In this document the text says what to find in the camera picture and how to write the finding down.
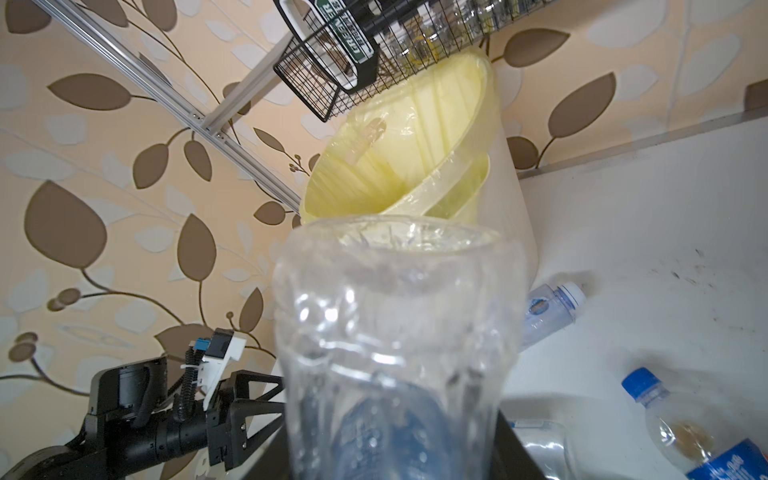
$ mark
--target bottle label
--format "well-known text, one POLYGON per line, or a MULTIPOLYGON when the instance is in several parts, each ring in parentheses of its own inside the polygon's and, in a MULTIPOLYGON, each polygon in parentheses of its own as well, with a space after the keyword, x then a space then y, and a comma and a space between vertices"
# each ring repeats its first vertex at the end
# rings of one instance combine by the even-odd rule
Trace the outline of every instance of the bottle label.
POLYGON ((768 480, 768 458, 746 439, 686 476, 690 480, 768 480))
POLYGON ((315 6, 323 20, 330 22, 330 27, 339 36, 344 49, 352 56, 355 63, 363 63, 373 56, 373 47, 355 22, 354 17, 349 11, 345 12, 347 6, 344 2, 341 0, 315 0, 315 6))
POLYGON ((534 298, 531 300, 531 306, 528 308, 528 313, 531 315, 539 316, 542 313, 549 310, 549 302, 545 298, 534 298))

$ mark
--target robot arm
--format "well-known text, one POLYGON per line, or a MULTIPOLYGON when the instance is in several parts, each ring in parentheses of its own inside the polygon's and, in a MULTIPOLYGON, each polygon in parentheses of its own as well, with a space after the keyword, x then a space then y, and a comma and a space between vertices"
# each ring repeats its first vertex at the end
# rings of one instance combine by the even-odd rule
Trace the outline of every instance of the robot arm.
MULTIPOLYGON (((282 403, 270 401, 283 390, 282 378, 240 370, 221 380, 227 362, 239 359, 244 345, 224 329, 198 340, 187 351, 187 371, 170 391, 164 356, 99 372, 91 381, 78 435, 67 445, 29 455, 2 480, 118 480, 205 447, 211 465, 224 462, 227 470, 241 465, 283 426, 280 416, 251 438, 243 429, 247 417, 283 412, 282 403), (250 382, 275 386, 250 399, 250 382), (194 399, 197 386, 205 400, 194 399)), ((275 438, 270 450, 281 442, 285 439, 275 438)), ((286 448, 265 457, 287 475, 286 448)))

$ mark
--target white countertop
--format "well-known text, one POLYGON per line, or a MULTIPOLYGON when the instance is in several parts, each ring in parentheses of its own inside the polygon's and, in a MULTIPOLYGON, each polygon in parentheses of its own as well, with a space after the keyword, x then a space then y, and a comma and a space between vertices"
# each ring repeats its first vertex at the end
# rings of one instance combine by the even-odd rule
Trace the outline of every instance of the white countertop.
POLYGON ((704 392, 766 451, 768 118, 521 187, 534 286, 563 277, 589 298, 574 325, 521 355, 505 414, 566 425, 584 480, 680 480, 621 388, 646 366, 704 392))

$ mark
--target white bracket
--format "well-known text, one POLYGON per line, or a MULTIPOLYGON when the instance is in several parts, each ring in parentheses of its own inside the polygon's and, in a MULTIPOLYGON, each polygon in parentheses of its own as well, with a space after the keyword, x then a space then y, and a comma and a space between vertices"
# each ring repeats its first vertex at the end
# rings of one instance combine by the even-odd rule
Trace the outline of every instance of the white bracket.
POLYGON ((245 339, 232 335, 232 340, 230 340, 230 345, 227 347, 224 358, 220 359, 215 356, 203 355, 203 361, 197 370, 197 384, 205 393, 203 410, 208 410, 210 400, 214 397, 216 386, 221 381, 221 376, 224 374, 224 369, 226 369, 228 362, 230 360, 235 362, 240 360, 243 350, 245 350, 245 339))

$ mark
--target blue bottle label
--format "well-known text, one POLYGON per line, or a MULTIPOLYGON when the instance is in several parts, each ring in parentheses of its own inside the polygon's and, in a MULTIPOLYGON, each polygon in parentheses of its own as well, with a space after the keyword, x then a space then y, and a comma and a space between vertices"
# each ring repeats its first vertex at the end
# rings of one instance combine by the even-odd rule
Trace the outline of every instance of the blue bottle label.
POLYGON ((528 308, 528 313, 531 315, 539 316, 542 313, 549 310, 549 302, 545 298, 534 298, 531 300, 531 306, 528 308))
POLYGON ((686 476, 691 480, 768 480, 768 459, 746 439, 686 476))

